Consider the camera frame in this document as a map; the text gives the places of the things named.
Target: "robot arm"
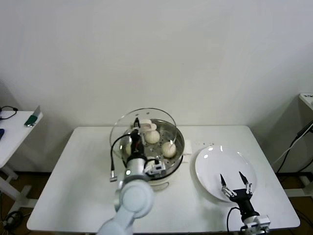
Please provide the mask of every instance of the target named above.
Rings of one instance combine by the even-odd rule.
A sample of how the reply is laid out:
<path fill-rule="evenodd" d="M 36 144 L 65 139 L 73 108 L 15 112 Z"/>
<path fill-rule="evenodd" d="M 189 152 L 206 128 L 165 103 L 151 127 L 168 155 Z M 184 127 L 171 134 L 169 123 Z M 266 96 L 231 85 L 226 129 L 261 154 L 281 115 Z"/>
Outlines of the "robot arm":
<path fill-rule="evenodd" d="M 153 190 L 143 180 L 127 183 L 119 196 L 119 208 L 113 219 L 102 225 L 99 235 L 132 235 L 133 223 L 148 214 L 153 205 Z"/>
<path fill-rule="evenodd" d="M 124 174 L 118 177 L 118 189 L 115 192 L 117 212 L 114 218 L 102 225 L 98 235 L 132 235 L 134 220 L 147 215 L 153 206 L 154 193 L 147 183 L 149 180 L 145 173 L 147 158 L 139 128 L 139 120 L 136 119 L 134 130 L 130 134 L 132 151 L 127 159 L 127 168 Z M 116 181 L 114 173 L 110 181 Z"/>
<path fill-rule="evenodd" d="M 239 171 L 240 177 L 246 188 L 230 190 L 226 186 L 226 182 L 221 175 L 222 192 L 229 198 L 230 201 L 238 204 L 241 214 L 241 220 L 245 224 L 241 227 L 241 231 L 246 235 L 267 234 L 269 232 L 269 218 L 261 216 L 256 212 L 250 202 L 252 197 L 251 186 L 247 178 Z"/>

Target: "white plate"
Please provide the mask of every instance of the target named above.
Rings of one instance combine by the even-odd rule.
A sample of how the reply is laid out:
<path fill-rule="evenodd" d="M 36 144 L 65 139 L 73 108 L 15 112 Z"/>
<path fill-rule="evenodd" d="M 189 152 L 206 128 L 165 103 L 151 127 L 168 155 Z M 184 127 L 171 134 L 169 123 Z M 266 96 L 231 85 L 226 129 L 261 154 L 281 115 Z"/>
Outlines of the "white plate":
<path fill-rule="evenodd" d="M 220 200 L 230 201 L 221 191 L 220 174 L 231 190 L 245 188 L 239 171 L 252 183 L 252 192 L 256 189 L 257 179 L 251 163 L 227 145 L 213 145 L 203 149 L 196 158 L 195 167 L 202 186 Z"/>

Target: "wooden floor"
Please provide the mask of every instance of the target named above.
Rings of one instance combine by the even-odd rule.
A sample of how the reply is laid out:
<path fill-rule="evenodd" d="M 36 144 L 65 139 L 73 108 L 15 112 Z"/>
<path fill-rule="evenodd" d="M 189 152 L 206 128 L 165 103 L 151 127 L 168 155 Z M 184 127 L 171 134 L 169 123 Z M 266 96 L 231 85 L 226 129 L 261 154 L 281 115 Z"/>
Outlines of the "wooden floor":
<path fill-rule="evenodd" d="M 5 175 L 0 173 L 0 176 L 4 179 Z M 19 174 L 18 180 L 12 180 L 13 185 L 17 190 L 21 190 L 25 185 L 32 185 L 32 190 L 29 193 L 30 198 L 39 198 L 45 184 L 49 178 L 48 174 Z M 289 177 L 283 183 L 284 188 L 301 188 L 303 187 L 301 181 L 295 177 Z M 13 205 L 13 200 L 6 195 L 2 195 L 2 216 L 5 217 Z M 291 203 L 299 211 L 303 212 L 311 221 L 313 221 L 313 200 L 310 197 L 305 198 L 292 198 Z M 24 215 L 31 213 L 31 209 L 21 209 Z M 13 232 L 16 235 L 24 235 L 29 232 L 26 228 L 26 223 L 29 216 L 24 217 L 23 223 Z M 0 224 L 0 235 L 2 234 L 3 226 Z M 46 232 L 33 232 L 31 235 L 49 235 L 51 233 Z M 271 235 L 313 235 L 313 228 L 310 227 L 305 221 L 301 220 L 300 227 L 290 230 L 277 230 L 271 231 Z"/>

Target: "green object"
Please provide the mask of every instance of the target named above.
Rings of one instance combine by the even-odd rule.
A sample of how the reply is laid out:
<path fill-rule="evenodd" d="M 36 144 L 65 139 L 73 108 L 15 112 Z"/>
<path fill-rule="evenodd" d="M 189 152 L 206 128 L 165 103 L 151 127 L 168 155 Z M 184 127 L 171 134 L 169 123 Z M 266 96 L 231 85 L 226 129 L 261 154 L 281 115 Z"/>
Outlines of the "green object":
<path fill-rule="evenodd" d="M 34 126 L 35 122 L 38 119 L 39 114 L 40 114 L 40 106 L 38 106 L 37 109 L 33 112 L 33 114 L 27 119 L 27 121 L 24 123 L 24 126 L 26 127 Z"/>
<path fill-rule="evenodd" d="M 25 122 L 24 126 L 27 126 L 27 127 L 32 127 L 35 122 L 37 121 L 38 117 L 36 117 L 35 115 L 31 115 L 27 121 Z"/>

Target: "white wall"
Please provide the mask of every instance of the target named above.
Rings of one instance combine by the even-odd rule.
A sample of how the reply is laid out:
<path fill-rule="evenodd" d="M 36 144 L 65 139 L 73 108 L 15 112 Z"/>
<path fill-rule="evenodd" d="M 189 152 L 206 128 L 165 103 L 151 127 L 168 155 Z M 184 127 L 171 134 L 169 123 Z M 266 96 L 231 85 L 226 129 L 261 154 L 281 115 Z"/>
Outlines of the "white wall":
<path fill-rule="evenodd" d="M 297 98 L 313 92 L 312 15 L 311 0 L 2 0 L 0 92 L 45 114 L 11 164 L 51 171 L 76 126 L 145 106 L 249 125 L 273 160 L 313 118 Z"/>

